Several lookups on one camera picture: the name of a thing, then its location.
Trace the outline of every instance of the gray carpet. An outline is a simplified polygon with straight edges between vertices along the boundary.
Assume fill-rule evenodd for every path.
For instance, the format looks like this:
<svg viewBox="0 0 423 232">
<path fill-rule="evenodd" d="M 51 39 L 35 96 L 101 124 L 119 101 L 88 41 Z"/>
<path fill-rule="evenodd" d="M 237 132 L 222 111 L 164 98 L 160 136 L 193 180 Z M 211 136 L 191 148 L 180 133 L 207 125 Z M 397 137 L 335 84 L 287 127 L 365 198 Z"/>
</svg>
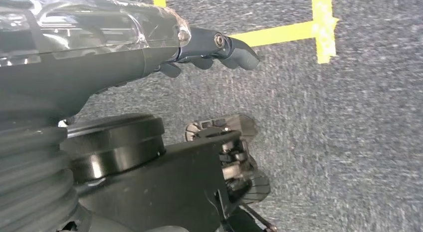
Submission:
<svg viewBox="0 0 423 232">
<path fill-rule="evenodd" d="M 311 20 L 311 0 L 168 6 L 230 34 Z M 193 120 L 243 113 L 260 126 L 251 150 L 273 184 L 256 208 L 281 232 L 421 232 L 423 0 L 333 0 L 333 8 L 330 64 L 316 63 L 311 39 L 258 47 L 255 71 L 184 65 L 176 79 L 155 74 L 93 96 L 78 120 L 153 113 L 175 143 Z"/>
</svg>

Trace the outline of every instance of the black cylindrical component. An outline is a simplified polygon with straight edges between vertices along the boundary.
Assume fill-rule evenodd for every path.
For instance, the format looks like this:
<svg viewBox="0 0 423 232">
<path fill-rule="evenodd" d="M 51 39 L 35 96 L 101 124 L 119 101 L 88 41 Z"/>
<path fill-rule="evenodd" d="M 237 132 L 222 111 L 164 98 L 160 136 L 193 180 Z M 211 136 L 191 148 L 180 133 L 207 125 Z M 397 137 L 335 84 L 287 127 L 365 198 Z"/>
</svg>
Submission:
<svg viewBox="0 0 423 232">
<path fill-rule="evenodd" d="M 71 158 L 75 182 L 101 179 L 164 154 L 161 118 L 126 114 L 73 124 L 61 144 Z"/>
</svg>

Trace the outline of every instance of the clear plastic wrap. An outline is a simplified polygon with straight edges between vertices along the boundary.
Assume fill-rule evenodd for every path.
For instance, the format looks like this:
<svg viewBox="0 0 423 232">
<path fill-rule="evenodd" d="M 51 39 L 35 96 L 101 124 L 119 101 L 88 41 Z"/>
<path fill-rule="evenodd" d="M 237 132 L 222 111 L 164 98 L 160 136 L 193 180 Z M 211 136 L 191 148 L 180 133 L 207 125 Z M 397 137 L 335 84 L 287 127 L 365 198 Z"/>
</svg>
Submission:
<svg viewBox="0 0 423 232">
<path fill-rule="evenodd" d="M 0 0 L 0 66 L 146 47 L 191 39 L 174 10 L 127 0 Z"/>
</svg>

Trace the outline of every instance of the robotic finger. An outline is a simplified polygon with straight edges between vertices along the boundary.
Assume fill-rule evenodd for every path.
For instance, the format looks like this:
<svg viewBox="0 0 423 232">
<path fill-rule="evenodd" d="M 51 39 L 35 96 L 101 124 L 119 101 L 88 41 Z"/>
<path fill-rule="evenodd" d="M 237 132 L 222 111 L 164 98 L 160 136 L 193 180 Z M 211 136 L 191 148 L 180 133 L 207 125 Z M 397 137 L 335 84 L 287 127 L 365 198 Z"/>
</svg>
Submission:
<svg viewBox="0 0 423 232">
<path fill-rule="evenodd" d="M 214 30 L 191 28 L 191 40 L 178 53 L 161 65 L 158 71 L 169 77 L 176 77 L 181 70 L 174 64 L 192 63 L 196 67 L 207 70 L 213 65 L 213 60 L 219 60 L 229 69 L 241 67 L 253 70 L 259 59 L 257 54 L 243 41 L 223 35 Z"/>
</svg>

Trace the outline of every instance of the metal screw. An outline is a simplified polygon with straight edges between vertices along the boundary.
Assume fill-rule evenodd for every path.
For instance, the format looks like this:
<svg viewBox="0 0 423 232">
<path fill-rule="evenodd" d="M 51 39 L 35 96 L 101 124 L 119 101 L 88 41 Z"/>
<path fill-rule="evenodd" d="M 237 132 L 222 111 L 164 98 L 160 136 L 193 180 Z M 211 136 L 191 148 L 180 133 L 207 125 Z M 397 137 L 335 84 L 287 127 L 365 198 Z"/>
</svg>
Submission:
<svg viewBox="0 0 423 232">
<path fill-rule="evenodd" d="M 190 38 L 190 36 L 188 35 L 188 33 L 186 31 L 180 31 L 178 33 L 179 41 L 188 41 L 189 38 Z"/>
<path fill-rule="evenodd" d="M 224 46 L 223 35 L 220 33 L 216 33 L 216 35 L 214 35 L 214 43 L 218 48 L 222 48 Z"/>
</svg>

